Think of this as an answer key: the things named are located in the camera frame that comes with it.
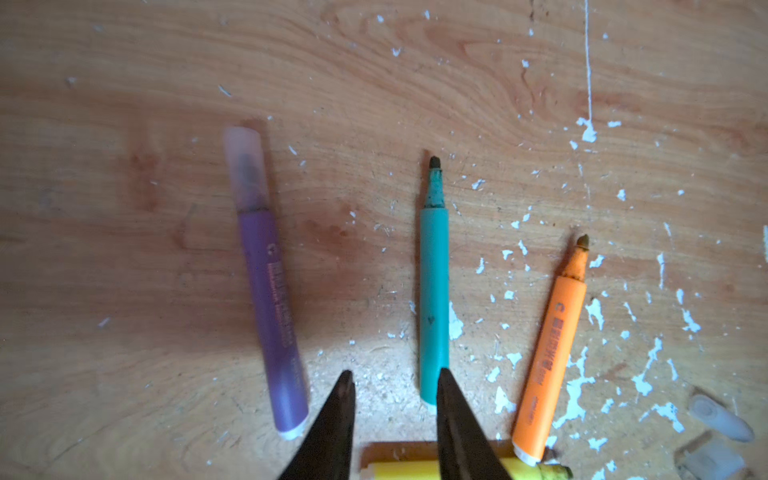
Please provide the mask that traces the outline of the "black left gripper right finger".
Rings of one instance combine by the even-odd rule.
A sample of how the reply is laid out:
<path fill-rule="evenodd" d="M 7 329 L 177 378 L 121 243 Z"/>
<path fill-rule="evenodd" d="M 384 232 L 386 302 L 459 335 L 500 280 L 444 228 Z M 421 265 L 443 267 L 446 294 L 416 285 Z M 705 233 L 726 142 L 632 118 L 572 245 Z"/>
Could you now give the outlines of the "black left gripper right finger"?
<path fill-rule="evenodd" d="M 458 465 L 499 460 L 448 368 L 438 378 L 437 441 L 442 479 Z"/>

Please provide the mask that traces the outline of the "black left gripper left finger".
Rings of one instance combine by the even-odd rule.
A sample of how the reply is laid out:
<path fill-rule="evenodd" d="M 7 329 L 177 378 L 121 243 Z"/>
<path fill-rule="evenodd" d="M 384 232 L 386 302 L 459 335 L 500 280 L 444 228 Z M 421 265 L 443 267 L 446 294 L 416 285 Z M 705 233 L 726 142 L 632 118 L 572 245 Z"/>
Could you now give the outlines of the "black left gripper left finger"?
<path fill-rule="evenodd" d="M 279 479 L 349 479 L 355 410 L 353 373 L 344 370 Z"/>

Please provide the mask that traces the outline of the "purple marker pen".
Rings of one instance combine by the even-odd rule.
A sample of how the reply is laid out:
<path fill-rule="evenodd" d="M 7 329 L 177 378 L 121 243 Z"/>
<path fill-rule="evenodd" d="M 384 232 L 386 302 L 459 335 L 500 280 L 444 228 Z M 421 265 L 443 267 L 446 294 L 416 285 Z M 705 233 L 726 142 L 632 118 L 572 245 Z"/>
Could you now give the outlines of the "purple marker pen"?
<path fill-rule="evenodd" d="M 236 211 L 275 426 L 283 439 L 294 440 L 309 418 L 308 390 L 271 195 L 268 210 Z"/>

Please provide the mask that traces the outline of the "green marker pen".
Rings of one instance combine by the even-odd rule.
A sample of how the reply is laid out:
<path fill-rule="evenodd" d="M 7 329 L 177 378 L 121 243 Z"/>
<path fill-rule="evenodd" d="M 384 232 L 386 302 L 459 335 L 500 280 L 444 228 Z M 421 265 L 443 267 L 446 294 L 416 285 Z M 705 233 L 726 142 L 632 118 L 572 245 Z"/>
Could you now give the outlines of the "green marker pen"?
<path fill-rule="evenodd" d="M 441 160 L 429 159 L 419 224 L 419 382 L 421 399 L 437 403 L 438 378 L 450 364 L 450 236 Z"/>

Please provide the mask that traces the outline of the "clear pen cap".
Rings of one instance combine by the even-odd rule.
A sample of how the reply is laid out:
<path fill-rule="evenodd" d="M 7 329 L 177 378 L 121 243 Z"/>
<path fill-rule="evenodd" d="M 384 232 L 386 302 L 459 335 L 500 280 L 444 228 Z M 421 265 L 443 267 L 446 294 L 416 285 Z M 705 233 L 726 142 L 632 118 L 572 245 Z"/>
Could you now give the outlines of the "clear pen cap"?
<path fill-rule="evenodd" d="M 744 459 L 719 440 L 685 452 L 677 463 L 682 479 L 725 480 L 746 467 Z"/>
<path fill-rule="evenodd" d="M 755 433 L 746 421 L 704 394 L 691 397 L 689 413 L 730 440 L 742 443 L 755 440 Z"/>
<path fill-rule="evenodd" d="M 246 127 L 228 127 L 223 140 L 236 209 L 268 210 L 270 193 L 260 134 Z"/>

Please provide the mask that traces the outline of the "yellow marker pen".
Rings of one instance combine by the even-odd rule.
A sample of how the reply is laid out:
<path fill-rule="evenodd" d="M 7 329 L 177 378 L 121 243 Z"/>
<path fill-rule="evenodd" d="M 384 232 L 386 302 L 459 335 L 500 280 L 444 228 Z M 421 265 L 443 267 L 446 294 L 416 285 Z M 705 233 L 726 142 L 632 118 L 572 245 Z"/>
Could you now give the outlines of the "yellow marker pen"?
<path fill-rule="evenodd" d="M 442 479 L 441 466 L 435 461 L 371 463 L 360 472 L 360 479 Z M 558 464 L 529 466 L 511 457 L 495 463 L 474 462 L 458 465 L 447 479 L 573 479 L 569 467 Z"/>

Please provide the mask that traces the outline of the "orange marker pen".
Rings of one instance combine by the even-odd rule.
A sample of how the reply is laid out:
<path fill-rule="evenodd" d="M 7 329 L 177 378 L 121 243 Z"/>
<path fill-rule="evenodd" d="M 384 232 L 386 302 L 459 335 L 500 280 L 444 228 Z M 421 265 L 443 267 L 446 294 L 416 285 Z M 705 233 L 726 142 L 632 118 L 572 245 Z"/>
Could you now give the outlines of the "orange marker pen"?
<path fill-rule="evenodd" d="M 553 422 L 587 286 L 589 236 L 576 240 L 555 278 L 512 433 L 515 455 L 539 464 Z"/>

